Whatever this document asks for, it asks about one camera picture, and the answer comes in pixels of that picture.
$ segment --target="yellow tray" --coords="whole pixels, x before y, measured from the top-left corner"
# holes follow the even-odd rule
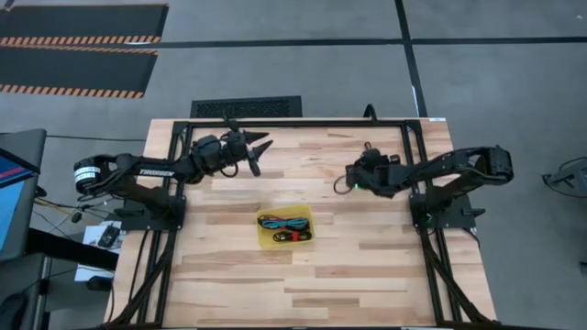
[[[282,219],[291,219],[296,217],[307,218],[310,225],[309,232],[310,234],[312,234],[312,237],[305,241],[280,243],[273,240],[273,235],[279,233],[280,231],[283,231],[283,229],[267,229],[263,228],[260,225],[257,225],[257,232],[259,234],[259,244],[264,248],[275,248],[288,246],[291,244],[308,243],[312,242],[312,240],[316,236],[314,233],[314,218],[312,217],[312,209],[308,205],[296,205],[282,208],[259,210],[257,212],[257,218],[259,218],[262,215],[274,215]]]

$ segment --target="gray carpet floor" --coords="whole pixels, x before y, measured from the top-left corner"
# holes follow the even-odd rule
[[[159,1],[17,5],[149,2]],[[404,2],[412,38],[587,36],[580,0]],[[390,0],[169,3],[163,41],[401,37]],[[578,263],[587,259],[587,204],[548,190],[540,175],[587,155],[587,44],[415,46],[415,58],[428,114],[447,118],[455,147],[499,144],[514,158],[510,184],[471,195],[473,206],[487,209],[478,229],[499,319],[584,329],[587,278]],[[367,103],[381,117],[416,116],[402,46],[163,49],[143,99],[2,93],[0,131],[144,138],[152,118],[185,118],[192,100],[277,95],[301,95],[305,116],[360,116]],[[49,138],[40,185],[51,200],[74,203],[75,161],[142,149],[140,142]],[[32,225],[50,230],[37,217]],[[61,229],[80,233],[83,224]],[[69,275],[55,279],[50,328],[99,324],[108,295],[86,291]]]

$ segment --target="table leg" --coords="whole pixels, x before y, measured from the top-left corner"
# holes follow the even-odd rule
[[[115,270],[118,263],[118,254],[116,253],[29,228],[27,253],[35,252],[104,270]]]

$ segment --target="black floor mat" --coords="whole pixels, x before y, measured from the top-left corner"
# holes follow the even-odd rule
[[[301,96],[192,101],[191,118],[301,117]]]
[[[157,52],[70,46],[0,46],[0,91],[140,98]]]
[[[0,44],[158,42],[167,5],[23,5],[0,16]]]

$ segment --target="wooden table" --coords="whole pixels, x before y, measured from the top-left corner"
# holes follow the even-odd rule
[[[151,122],[145,156],[167,157],[173,121]],[[421,124],[430,159],[452,150],[446,122],[422,119]],[[237,178],[215,176],[185,186],[187,213],[173,256],[163,325],[434,325],[408,192],[390,200],[359,190],[337,195],[332,189],[333,181],[344,174],[344,166],[359,157],[365,141],[383,153],[399,154],[405,162],[400,130],[247,129],[270,132],[274,140],[260,160],[259,178],[243,163]],[[197,128],[194,137],[219,136],[226,131]],[[139,182],[161,184],[150,178]],[[312,207],[315,241],[261,249],[255,213],[260,208],[295,204]],[[462,230],[445,230],[445,235],[455,280],[483,314],[494,317],[477,243]],[[130,233],[122,246],[115,277],[115,316],[127,303],[142,236],[142,232]],[[148,247],[138,286],[144,278]],[[440,278],[438,284],[444,315],[450,319]],[[154,315],[156,290],[148,320]]]

